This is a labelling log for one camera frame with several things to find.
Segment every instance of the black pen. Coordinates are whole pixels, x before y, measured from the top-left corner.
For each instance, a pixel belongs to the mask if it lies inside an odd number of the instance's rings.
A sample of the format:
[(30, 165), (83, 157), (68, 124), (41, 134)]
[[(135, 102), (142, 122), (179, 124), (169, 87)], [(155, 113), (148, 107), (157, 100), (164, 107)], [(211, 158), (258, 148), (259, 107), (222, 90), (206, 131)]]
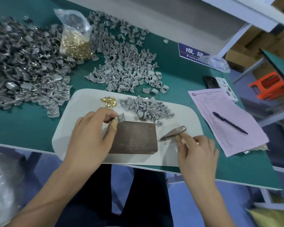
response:
[(239, 130), (240, 132), (243, 132), (244, 134), (247, 134), (247, 135), (248, 135), (248, 133), (247, 133), (246, 131), (244, 131), (242, 128), (240, 128), (240, 127), (234, 125), (231, 121), (228, 121), (226, 118), (220, 116), (217, 112), (213, 112), (213, 115), (214, 115), (215, 117), (219, 118), (220, 120), (227, 122), (229, 125), (233, 126), (234, 128), (236, 128), (236, 129)]

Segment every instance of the orange stool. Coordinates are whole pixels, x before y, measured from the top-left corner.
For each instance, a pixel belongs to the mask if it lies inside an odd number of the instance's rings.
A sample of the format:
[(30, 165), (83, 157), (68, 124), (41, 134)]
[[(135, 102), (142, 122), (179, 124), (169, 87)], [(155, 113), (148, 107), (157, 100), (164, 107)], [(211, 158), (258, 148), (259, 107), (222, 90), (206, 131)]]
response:
[(257, 86), (261, 91), (257, 97), (258, 99), (274, 100), (280, 95), (284, 94), (284, 80), (277, 72), (271, 72), (268, 75), (256, 80), (250, 87)]

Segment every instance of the blue label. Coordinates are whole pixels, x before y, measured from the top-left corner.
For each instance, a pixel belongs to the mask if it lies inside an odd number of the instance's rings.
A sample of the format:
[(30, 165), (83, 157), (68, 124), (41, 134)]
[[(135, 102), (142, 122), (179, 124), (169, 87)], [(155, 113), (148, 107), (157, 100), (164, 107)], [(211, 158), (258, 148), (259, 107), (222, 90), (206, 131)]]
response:
[(180, 57), (189, 59), (189, 60), (197, 62), (199, 64), (206, 65), (206, 64), (204, 64), (204, 63), (199, 61), (199, 57), (200, 56), (209, 56), (208, 53), (203, 52), (203, 51), (198, 50), (198, 49), (195, 49), (195, 48), (192, 48), (190, 46), (181, 44), (181, 43), (178, 43), (178, 45), (179, 45), (179, 55), (180, 55)]

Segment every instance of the black pants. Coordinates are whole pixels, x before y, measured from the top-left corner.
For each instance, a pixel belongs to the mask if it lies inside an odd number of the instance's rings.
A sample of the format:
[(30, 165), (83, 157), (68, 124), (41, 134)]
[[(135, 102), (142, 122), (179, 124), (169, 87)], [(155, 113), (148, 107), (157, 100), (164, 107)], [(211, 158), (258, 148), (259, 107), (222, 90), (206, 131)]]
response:
[(111, 165), (102, 164), (64, 208), (56, 227), (174, 226), (162, 172), (136, 169), (120, 216), (111, 212), (110, 177)]

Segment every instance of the person's left hand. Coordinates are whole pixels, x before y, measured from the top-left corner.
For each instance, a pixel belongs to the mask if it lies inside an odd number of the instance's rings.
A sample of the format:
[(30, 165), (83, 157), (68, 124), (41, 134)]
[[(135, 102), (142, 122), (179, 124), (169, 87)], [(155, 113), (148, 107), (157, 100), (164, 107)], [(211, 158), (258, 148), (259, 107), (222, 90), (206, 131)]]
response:
[(117, 132), (118, 120), (113, 119), (102, 139), (102, 124), (118, 114), (108, 108), (99, 108), (80, 117), (71, 134), (63, 164), (76, 174), (88, 177), (93, 174), (106, 158)]

